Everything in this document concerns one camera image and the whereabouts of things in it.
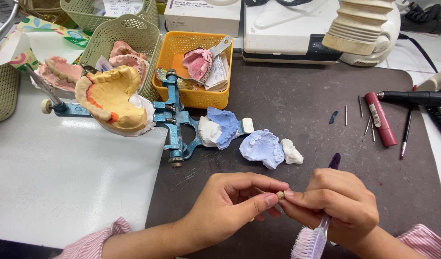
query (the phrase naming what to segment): gray desk surface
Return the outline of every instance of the gray desk surface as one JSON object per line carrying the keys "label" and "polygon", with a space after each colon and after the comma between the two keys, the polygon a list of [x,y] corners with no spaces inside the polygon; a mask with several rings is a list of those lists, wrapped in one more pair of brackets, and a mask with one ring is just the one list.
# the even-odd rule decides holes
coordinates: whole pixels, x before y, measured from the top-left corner
{"label": "gray desk surface", "polygon": [[[404,71],[359,68],[344,64],[330,66],[247,63],[235,56],[232,62],[229,105],[237,118],[250,117],[256,130],[269,129],[280,139],[289,138],[304,156],[302,165],[280,164],[276,170],[261,162],[247,161],[238,150],[242,139],[229,148],[199,148],[180,169],[171,169],[163,152],[146,228],[182,218],[193,206],[212,173],[247,172],[264,174],[288,182],[303,191],[315,168],[324,168],[339,152],[339,169],[356,174],[377,197],[380,226],[394,236],[415,224],[424,224],[441,236],[441,185],[425,125],[414,110],[405,159],[399,160],[400,145],[385,148],[376,131],[372,142],[364,135],[369,119],[360,117],[358,95],[381,90],[406,91],[412,80]],[[344,126],[344,106],[348,126]],[[401,142],[407,107],[382,103],[398,142]],[[334,124],[332,112],[339,111]],[[205,110],[189,109],[198,119]],[[184,129],[190,142],[194,133]],[[289,258],[302,225],[286,215],[246,224],[231,238],[187,258]],[[356,258],[342,247],[327,246],[323,258]]]}

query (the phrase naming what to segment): white table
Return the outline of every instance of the white table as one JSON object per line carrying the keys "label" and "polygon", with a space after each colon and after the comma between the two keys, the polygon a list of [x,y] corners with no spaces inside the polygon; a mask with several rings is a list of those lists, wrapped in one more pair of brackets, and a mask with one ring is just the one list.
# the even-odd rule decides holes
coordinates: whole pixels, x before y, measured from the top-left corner
{"label": "white table", "polygon": [[[441,70],[441,36],[406,34]],[[242,47],[241,36],[234,46]],[[406,70],[415,84],[433,74],[409,41],[398,41],[379,66]],[[90,118],[42,114],[45,98],[22,74],[16,111],[0,123],[0,239],[64,248],[119,216],[143,229],[166,130],[124,138]],[[441,134],[422,115],[441,178]]]}

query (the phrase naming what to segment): yellow dental cast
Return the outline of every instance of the yellow dental cast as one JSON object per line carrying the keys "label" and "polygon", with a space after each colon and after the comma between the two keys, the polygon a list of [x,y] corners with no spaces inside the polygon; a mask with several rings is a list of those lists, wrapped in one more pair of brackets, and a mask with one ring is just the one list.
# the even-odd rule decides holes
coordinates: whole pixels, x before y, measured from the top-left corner
{"label": "yellow dental cast", "polygon": [[129,102],[139,85],[137,70],[122,65],[81,77],[75,87],[75,98],[103,125],[121,132],[135,132],[147,125],[146,110]]}

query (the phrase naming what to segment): orange plastic basket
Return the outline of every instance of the orange plastic basket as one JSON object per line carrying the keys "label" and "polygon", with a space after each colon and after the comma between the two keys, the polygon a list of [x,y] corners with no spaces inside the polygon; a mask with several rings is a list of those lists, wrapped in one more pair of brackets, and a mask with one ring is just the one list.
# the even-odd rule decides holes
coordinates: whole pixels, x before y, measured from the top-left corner
{"label": "orange plastic basket", "polygon": [[[220,41],[227,35],[199,33],[199,32],[185,32],[185,31],[171,31],[166,33],[163,45],[161,46],[160,56],[156,62],[156,67],[163,67],[168,70],[171,68],[174,56],[177,54],[184,54],[189,50],[197,47],[209,49],[220,43]],[[231,58],[233,53],[233,43],[225,50],[228,59],[229,72],[227,89],[222,92],[210,92],[200,90],[179,89],[180,102],[185,107],[207,109],[212,106],[217,109],[224,109],[228,104],[228,93],[230,91],[230,75],[231,75]],[[186,68],[178,66],[174,67],[179,74],[187,74]],[[167,100],[167,88],[161,85],[161,81],[153,76],[153,86],[163,98]]]}

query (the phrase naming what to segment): woven plastic basket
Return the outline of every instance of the woven plastic basket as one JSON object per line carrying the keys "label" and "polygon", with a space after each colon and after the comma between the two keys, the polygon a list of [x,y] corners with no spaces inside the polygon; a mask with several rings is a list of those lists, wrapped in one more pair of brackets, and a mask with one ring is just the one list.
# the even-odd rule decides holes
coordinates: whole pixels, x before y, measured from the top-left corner
{"label": "woven plastic basket", "polygon": [[152,77],[161,49],[158,27],[133,14],[104,22],[92,34],[79,62],[94,66],[101,55],[108,59],[115,41],[124,41],[133,50],[147,55],[150,66],[138,93],[149,101],[157,101],[159,96],[152,86]]}
{"label": "woven plastic basket", "polygon": [[[100,24],[116,17],[92,14],[94,11],[93,3],[94,0],[70,0],[69,3],[61,0],[61,7],[82,30],[94,32]],[[156,27],[160,26],[160,17],[158,16],[155,0],[143,0],[143,7],[136,15]]]}
{"label": "woven plastic basket", "polygon": [[[163,67],[168,70],[171,68],[174,56],[179,53],[186,53],[197,47],[209,49],[220,43],[227,35],[198,33],[185,31],[171,31],[166,33],[161,47],[160,57],[156,63],[156,67]],[[228,104],[228,94],[230,91],[230,75],[231,75],[231,58],[233,53],[233,43],[225,50],[227,61],[229,64],[228,85],[227,89],[222,92],[196,91],[190,89],[179,89],[180,102],[185,107],[207,109],[212,106],[217,109],[224,109]],[[153,77],[153,86],[164,101],[167,100],[167,88],[161,85],[161,81]]]}
{"label": "woven plastic basket", "polygon": [[19,71],[8,63],[0,65],[0,121],[13,114],[18,86]]}

